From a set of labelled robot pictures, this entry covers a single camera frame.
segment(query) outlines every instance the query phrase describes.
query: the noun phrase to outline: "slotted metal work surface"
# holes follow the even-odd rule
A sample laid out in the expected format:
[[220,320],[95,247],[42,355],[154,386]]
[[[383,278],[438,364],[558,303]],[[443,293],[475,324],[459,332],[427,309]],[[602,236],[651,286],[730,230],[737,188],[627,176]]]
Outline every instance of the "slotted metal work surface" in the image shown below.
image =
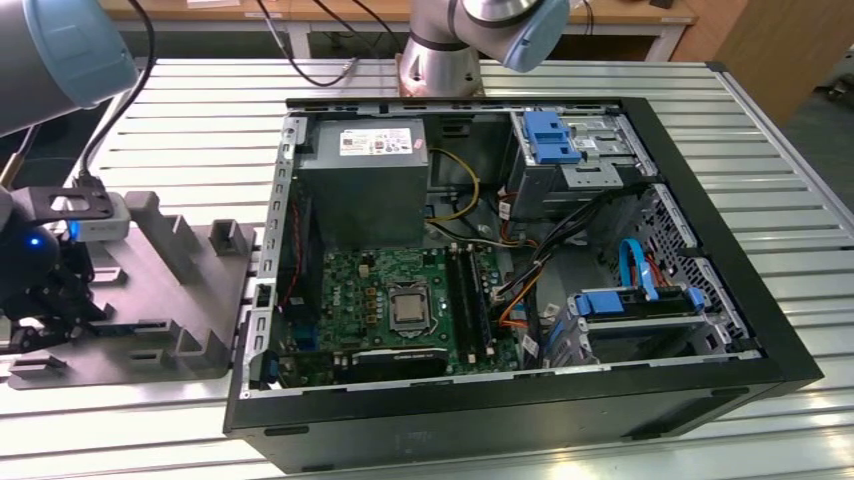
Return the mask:
[[[314,76],[340,71],[338,61],[306,65]],[[483,74],[490,95],[650,100],[826,378],[679,439],[316,478],[854,476],[852,217],[739,87],[702,64],[562,62],[521,75],[487,62]],[[386,95],[396,95],[391,63],[360,62],[340,89],[320,90],[280,61],[162,60],[95,165],[112,190],[158,191],[164,213],[191,224],[235,218],[260,227],[284,100]],[[278,476],[222,434],[227,383],[0,385],[0,478]]]

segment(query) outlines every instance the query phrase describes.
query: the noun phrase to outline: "yellow wire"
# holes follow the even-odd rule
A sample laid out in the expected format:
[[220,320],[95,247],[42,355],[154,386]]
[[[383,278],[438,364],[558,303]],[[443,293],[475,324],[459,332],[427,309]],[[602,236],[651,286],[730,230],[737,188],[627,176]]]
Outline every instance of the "yellow wire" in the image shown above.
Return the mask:
[[463,215],[466,215],[478,206],[478,199],[481,198],[481,181],[478,180],[478,175],[475,174],[475,171],[471,169],[471,167],[463,161],[463,159],[459,158],[455,154],[453,154],[451,152],[449,152],[447,150],[445,150],[442,148],[431,148],[430,151],[442,153],[451,160],[454,160],[459,164],[461,167],[463,167],[466,169],[466,173],[469,173],[469,176],[471,177],[471,181],[473,181],[474,186],[475,186],[475,191],[474,191],[474,194],[471,195],[471,202],[469,203],[469,205],[466,205],[466,208],[463,208],[454,215],[446,215],[445,217],[434,217],[434,218],[427,218],[426,219],[427,222],[447,222],[449,220],[454,220],[454,219],[462,217]]
[[510,312],[513,311],[513,307],[515,307],[517,303],[519,303],[519,301],[522,301],[522,299],[525,298],[525,295],[529,293],[529,291],[534,287],[534,284],[537,283],[537,280],[539,280],[539,277],[542,275],[543,275],[543,271],[541,270],[539,273],[537,274],[537,276],[529,281],[529,284],[525,286],[525,288],[522,289],[522,291],[519,292],[517,297],[513,299],[513,302],[510,302],[510,306],[507,307],[507,310],[505,310],[505,313],[502,313],[502,316],[498,319],[498,325],[499,326],[507,323],[507,317],[510,316]]

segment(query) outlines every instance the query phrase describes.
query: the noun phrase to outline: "open computer chassis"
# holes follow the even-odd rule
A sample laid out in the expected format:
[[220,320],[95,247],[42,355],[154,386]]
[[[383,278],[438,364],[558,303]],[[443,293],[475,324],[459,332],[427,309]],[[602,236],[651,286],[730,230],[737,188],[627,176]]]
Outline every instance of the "open computer chassis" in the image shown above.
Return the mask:
[[247,351],[268,340],[276,269],[259,273],[252,313],[240,329],[226,433],[242,438],[286,472],[310,472],[479,455],[635,441],[681,435],[738,406],[793,392],[821,378],[790,326],[701,183],[645,99],[491,98],[291,100],[274,172],[262,266],[279,259],[287,189],[296,146],[312,115],[359,118],[449,118],[613,105],[634,130],[646,156],[697,237],[695,254],[745,319],[745,339],[759,354],[749,361],[575,367],[519,371],[495,381],[437,381],[407,388],[360,384],[298,394],[252,387]]

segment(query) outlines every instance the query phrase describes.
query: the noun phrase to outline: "ram slot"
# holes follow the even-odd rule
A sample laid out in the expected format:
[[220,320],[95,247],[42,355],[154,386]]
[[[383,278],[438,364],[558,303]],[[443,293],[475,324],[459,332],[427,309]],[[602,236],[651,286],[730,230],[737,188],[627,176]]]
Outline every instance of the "ram slot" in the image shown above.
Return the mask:
[[449,280],[449,303],[454,315],[454,337],[457,340],[457,354],[461,363],[475,363],[477,354],[471,335],[471,321],[469,319],[469,302],[463,281],[461,252],[454,245],[446,248],[445,273]]
[[461,257],[466,276],[466,296],[469,299],[469,319],[473,337],[478,342],[477,347],[481,356],[491,357],[495,355],[495,349],[493,348],[493,331],[490,330],[486,296],[481,285],[481,269],[478,268],[478,260],[471,244],[466,251],[461,253]]

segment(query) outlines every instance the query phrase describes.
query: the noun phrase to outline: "barcode label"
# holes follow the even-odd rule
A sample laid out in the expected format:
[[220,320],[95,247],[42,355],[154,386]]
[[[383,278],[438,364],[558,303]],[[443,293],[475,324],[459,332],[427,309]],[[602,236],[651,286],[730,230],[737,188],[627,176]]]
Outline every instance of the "barcode label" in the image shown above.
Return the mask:
[[[243,14],[246,18],[264,18],[264,14],[260,12],[246,12]],[[280,13],[270,12],[270,18],[282,18]]]
[[554,317],[561,311],[561,307],[554,303],[546,305],[546,309],[543,310],[543,317]]
[[527,335],[522,340],[522,348],[525,348],[525,351],[529,352],[534,358],[537,358],[537,356],[539,355],[539,345],[537,344],[534,339]]
[[510,220],[510,204],[507,202],[498,203],[498,216],[502,220]]
[[575,148],[598,150],[597,142],[594,142],[593,139],[590,138],[574,138],[573,145],[575,145]]

